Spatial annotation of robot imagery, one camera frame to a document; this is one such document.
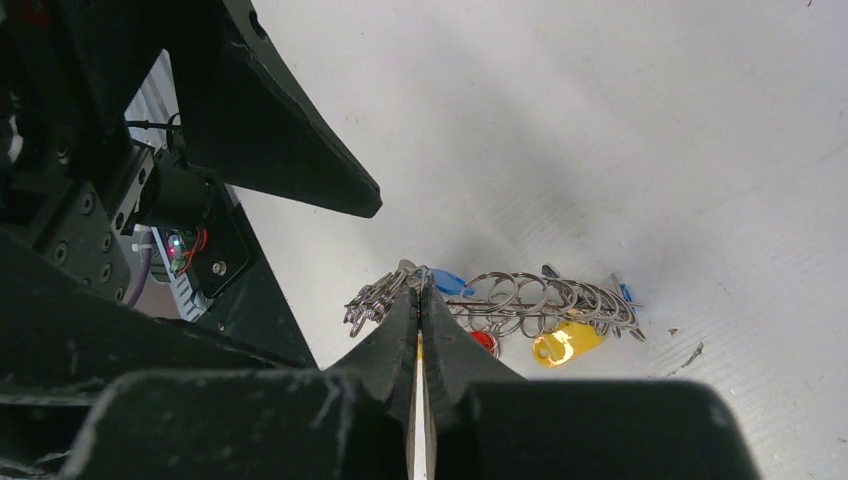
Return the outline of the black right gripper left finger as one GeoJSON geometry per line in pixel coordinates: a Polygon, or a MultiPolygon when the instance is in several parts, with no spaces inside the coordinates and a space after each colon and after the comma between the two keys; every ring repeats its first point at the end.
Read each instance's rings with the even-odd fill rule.
{"type": "Polygon", "coordinates": [[[419,298],[326,370],[147,370],[89,411],[63,479],[404,479],[419,298]]]}

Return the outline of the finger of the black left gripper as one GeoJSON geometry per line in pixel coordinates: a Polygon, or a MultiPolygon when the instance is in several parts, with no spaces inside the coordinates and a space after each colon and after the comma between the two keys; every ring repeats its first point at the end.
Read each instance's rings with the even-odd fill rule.
{"type": "Polygon", "coordinates": [[[287,67],[250,1],[171,1],[188,160],[224,182],[363,218],[380,187],[287,67]]]}

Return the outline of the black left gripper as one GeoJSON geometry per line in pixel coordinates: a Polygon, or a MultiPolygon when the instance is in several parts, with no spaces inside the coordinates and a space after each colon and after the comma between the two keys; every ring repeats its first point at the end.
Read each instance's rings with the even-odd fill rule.
{"type": "Polygon", "coordinates": [[[305,345],[269,350],[107,299],[1,235],[1,472],[46,478],[101,392],[148,369],[303,368],[305,345]]]}

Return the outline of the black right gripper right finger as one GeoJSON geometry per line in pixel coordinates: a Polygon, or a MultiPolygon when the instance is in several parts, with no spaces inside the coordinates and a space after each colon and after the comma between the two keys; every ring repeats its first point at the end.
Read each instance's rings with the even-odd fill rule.
{"type": "Polygon", "coordinates": [[[420,296],[433,479],[756,479],[731,411],[705,385],[528,380],[420,296]]]}

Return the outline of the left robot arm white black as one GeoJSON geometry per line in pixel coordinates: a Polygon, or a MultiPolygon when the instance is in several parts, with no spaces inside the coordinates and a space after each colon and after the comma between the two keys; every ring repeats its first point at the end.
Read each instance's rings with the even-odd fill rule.
{"type": "Polygon", "coordinates": [[[249,1],[1,5],[1,472],[56,473],[88,407],[141,370],[280,360],[126,302],[117,238],[156,199],[207,233],[222,184],[370,218],[375,180],[318,113],[249,1]]]}

